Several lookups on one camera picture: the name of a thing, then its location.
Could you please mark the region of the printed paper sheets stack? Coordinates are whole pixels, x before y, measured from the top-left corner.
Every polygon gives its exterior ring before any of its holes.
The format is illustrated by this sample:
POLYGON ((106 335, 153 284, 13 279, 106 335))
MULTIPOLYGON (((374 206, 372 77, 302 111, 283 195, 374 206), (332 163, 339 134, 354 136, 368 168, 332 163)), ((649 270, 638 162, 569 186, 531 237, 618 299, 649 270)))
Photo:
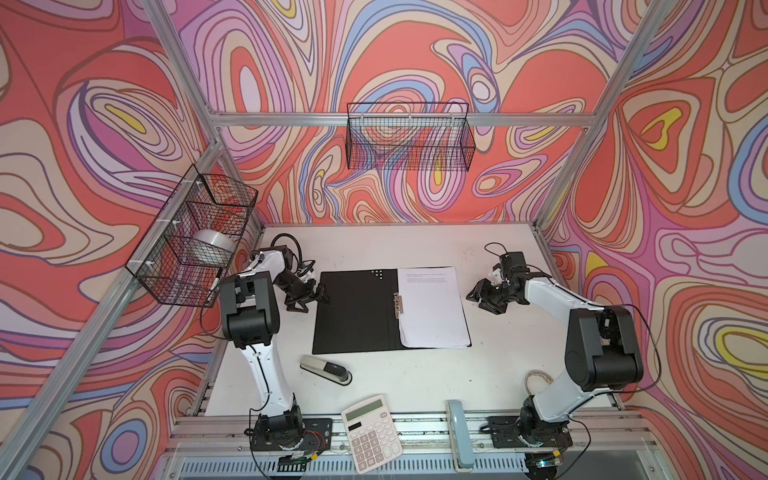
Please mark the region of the printed paper sheets stack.
POLYGON ((401 344, 409 349, 471 346, 454 267, 397 270, 401 344))

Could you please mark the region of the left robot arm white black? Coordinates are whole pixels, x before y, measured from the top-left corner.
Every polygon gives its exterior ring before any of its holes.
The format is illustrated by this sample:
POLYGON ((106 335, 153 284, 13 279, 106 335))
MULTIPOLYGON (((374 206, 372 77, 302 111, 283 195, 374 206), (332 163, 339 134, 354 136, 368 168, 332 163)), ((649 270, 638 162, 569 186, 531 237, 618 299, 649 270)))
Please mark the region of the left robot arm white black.
POLYGON ((268 247, 251 254, 243 271, 218 284, 222 337, 244 356, 261 389, 263 399, 254 409, 258 419, 252 429, 263 436, 304 433, 300 407, 275 344, 281 326, 276 292, 284 294, 289 312, 307 313, 309 304, 326 302, 314 265, 295 236, 279 233, 268 247))

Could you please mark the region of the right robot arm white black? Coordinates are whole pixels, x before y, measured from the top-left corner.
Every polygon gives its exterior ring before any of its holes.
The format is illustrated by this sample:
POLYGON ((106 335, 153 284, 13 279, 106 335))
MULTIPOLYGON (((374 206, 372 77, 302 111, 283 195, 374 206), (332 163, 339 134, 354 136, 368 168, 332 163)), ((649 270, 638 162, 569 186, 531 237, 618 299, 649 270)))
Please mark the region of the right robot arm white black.
POLYGON ((498 264, 494 274, 493 280, 479 280, 467 299, 496 315, 511 303, 534 305, 566 326, 565 370, 526 399, 517 420, 520 434, 533 436, 562 428, 573 412, 593 398, 642 379, 642 352, 633 316, 625 307, 589 301, 527 265, 498 264))

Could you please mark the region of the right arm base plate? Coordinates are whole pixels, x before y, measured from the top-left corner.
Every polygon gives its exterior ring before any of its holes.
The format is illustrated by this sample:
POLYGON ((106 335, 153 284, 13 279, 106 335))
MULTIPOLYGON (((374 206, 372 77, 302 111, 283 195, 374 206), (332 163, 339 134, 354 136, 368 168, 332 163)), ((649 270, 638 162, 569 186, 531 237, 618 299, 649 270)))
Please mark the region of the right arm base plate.
POLYGON ((526 423, 517 415, 489 416, 479 432, 491 437, 494 448, 567 450, 573 440, 566 423, 526 423))

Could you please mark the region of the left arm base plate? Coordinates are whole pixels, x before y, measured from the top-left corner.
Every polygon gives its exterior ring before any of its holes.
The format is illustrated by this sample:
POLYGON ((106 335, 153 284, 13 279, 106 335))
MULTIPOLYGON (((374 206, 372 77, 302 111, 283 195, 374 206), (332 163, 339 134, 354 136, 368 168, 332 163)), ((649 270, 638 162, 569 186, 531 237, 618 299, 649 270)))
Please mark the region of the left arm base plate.
POLYGON ((249 435, 252 452, 304 452, 320 454, 332 444, 333 420, 331 418, 305 419, 301 427, 268 427, 259 421, 249 435))

